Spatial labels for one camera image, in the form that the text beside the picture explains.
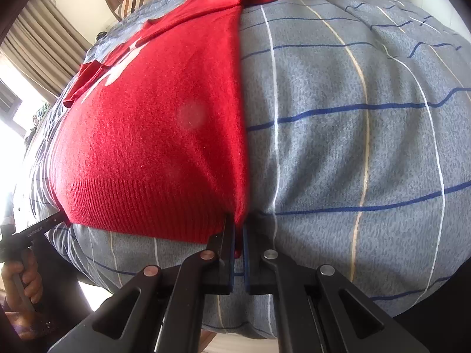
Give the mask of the person's left hand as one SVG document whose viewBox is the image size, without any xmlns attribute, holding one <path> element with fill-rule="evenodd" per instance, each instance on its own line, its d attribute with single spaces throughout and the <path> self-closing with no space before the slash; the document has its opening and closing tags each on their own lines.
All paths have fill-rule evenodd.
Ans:
<svg viewBox="0 0 471 353">
<path fill-rule="evenodd" d="M 25 310 L 25 304 L 21 299 L 20 291 L 14 283 L 14 278 L 21 279 L 21 289 L 24 297 L 32 304 L 37 304 L 43 294 L 42 277 L 38 272 L 37 259 L 31 249 L 27 249 L 23 261 L 6 262 L 1 269 L 1 278 L 6 290 L 6 303 L 16 312 Z"/>
</svg>

